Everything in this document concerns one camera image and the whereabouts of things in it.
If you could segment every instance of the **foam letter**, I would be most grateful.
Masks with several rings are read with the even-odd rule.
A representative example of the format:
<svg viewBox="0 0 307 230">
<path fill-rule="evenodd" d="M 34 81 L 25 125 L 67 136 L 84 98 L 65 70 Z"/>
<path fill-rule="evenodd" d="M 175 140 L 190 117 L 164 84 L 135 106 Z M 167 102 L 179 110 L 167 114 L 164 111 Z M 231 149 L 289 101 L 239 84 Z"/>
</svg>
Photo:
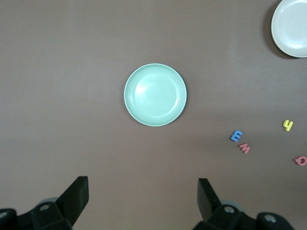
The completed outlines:
<svg viewBox="0 0 307 230">
<path fill-rule="evenodd" d="M 239 139 L 241 138 L 241 135 L 243 135 L 243 133 L 239 130 L 236 130 L 233 135 L 230 137 L 230 139 L 234 142 L 238 142 Z"/>
<path fill-rule="evenodd" d="M 295 158 L 294 161 L 297 163 L 297 165 L 304 166 L 307 164 L 307 157 L 299 156 Z"/>
<path fill-rule="evenodd" d="M 293 125 L 293 121 L 290 121 L 290 122 L 289 122 L 289 120 L 285 120 L 285 121 L 283 122 L 283 127 L 286 128 L 285 131 L 290 131 L 292 125 Z"/>
<path fill-rule="evenodd" d="M 248 151 L 250 150 L 250 147 L 246 143 L 239 145 L 239 147 L 244 153 L 248 153 Z"/>
</svg>

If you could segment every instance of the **white plate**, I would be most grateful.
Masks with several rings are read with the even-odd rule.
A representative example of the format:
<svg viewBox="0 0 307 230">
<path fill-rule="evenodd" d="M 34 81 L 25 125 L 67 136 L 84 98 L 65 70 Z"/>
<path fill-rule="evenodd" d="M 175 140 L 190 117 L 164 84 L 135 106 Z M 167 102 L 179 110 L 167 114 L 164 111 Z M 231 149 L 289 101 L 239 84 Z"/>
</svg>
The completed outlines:
<svg viewBox="0 0 307 230">
<path fill-rule="evenodd" d="M 307 57 L 307 0 L 283 0 L 272 18 L 272 36 L 286 54 Z"/>
</svg>

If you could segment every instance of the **metal screw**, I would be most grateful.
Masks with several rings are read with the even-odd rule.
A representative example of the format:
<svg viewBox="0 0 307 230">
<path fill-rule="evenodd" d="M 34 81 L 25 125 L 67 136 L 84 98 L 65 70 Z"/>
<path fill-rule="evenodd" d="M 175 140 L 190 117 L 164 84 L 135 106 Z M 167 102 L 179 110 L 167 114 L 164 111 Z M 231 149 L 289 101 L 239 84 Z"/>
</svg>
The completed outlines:
<svg viewBox="0 0 307 230">
<path fill-rule="evenodd" d="M 7 215 L 6 212 L 1 212 L 1 213 L 0 213 L 0 218 L 5 217 L 6 215 Z"/>
<path fill-rule="evenodd" d="M 276 218 L 272 215 L 265 215 L 264 218 L 266 219 L 267 222 L 271 222 L 271 223 L 276 223 Z"/>
<path fill-rule="evenodd" d="M 44 211 L 47 210 L 49 208 L 49 205 L 43 205 L 42 207 L 40 207 L 40 211 Z"/>
<path fill-rule="evenodd" d="M 228 212 L 228 213 L 234 213 L 234 212 L 235 212 L 235 210 L 234 210 L 232 207 L 230 207 L 230 206 L 225 206 L 225 207 L 224 207 L 224 210 L 225 210 L 226 212 Z"/>
</svg>

